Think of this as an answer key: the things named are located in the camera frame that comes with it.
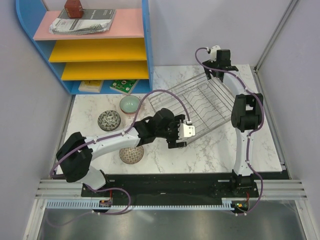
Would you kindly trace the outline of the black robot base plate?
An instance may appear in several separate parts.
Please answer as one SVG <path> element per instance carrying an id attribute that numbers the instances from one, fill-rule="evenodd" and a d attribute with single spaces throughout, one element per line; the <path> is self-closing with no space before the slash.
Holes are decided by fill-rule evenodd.
<path id="1" fill-rule="evenodd" d="M 112 197 L 117 204 L 201 205 L 220 204 L 223 198 L 253 199 L 259 196 L 253 189 L 233 189 L 231 173 L 179 174 L 108 174 L 100 192 L 82 187 L 82 197 Z"/>

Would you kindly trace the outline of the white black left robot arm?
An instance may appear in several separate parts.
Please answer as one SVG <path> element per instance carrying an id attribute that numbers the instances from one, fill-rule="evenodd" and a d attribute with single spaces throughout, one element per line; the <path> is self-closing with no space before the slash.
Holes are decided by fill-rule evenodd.
<path id="1" fill-rule="evenodd" d="M 135 148 L 152 143 L 156 138 L 165 139 L 169 149 L 186 147 L 185 138 L 195 135 L 195 127 L 184 114 L 174 115 L 162 108 L 154 116 L 136 121 L 129 128 L 100 136 L 83 136 L 75 132 L 58 150 L 56 158 L 68 183 L 81 182 L 99 197 L 106 196 L 110 185 L 104 173 L 91 162 L 105 154 L 125 148 Z"/>

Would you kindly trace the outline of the brown lattice pattern bowl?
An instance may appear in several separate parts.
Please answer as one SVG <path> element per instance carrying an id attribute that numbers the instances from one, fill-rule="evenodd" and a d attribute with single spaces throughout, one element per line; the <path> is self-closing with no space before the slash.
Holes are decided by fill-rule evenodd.
<path id="1" fill-rule="evenodd" d="M 133 165 L 143 158 L 144 152 L 142 146 L 122 148 L 119 150 L 119 157 L 125 164 Z"/>

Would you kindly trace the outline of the chrome wire dish rack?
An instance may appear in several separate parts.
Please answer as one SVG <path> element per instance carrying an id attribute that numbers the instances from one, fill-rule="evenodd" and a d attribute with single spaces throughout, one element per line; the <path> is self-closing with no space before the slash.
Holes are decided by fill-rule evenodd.
<path id="1" fill-rule="evenodd" d="M 208 80 L 206 74 L 201 73 L 168 91 L 183 102 L 195 126 L 195 136 L 184 139 L 188 145 L 231 122 L 235 97 L 217 78 Z"/>

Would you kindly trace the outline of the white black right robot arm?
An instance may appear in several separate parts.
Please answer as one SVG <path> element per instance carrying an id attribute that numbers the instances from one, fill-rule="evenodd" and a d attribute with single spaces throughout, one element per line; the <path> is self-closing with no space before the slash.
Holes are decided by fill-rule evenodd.
<path id="1" fill-rule="evenodd" d="M 235 197 L 254 188 L 254 171 L 251 166 L 254 133 L 264 123 L 263 100 L 260 93 L 252 92 L 239 77 L 238 68 L 231 64 L 231 51 L 218 45 L 205 49 L 210 59 L 204 61 L 207 79 L 220 80 L 234 96 L 231 124 L 236 131 L 236 159 L 232 169 L 229 191 Z"/>

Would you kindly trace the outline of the black white floral bowl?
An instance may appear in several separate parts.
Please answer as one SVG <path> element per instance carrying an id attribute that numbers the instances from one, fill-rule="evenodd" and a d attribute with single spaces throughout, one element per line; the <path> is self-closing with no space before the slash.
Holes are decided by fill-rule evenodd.
<path id="1" fill-rule="evenodd" d="M 121 116 L 115 110 L 106 110 L 99 115 L 97 124 L 103 131 L 111 132 L 120 126 Z"/>

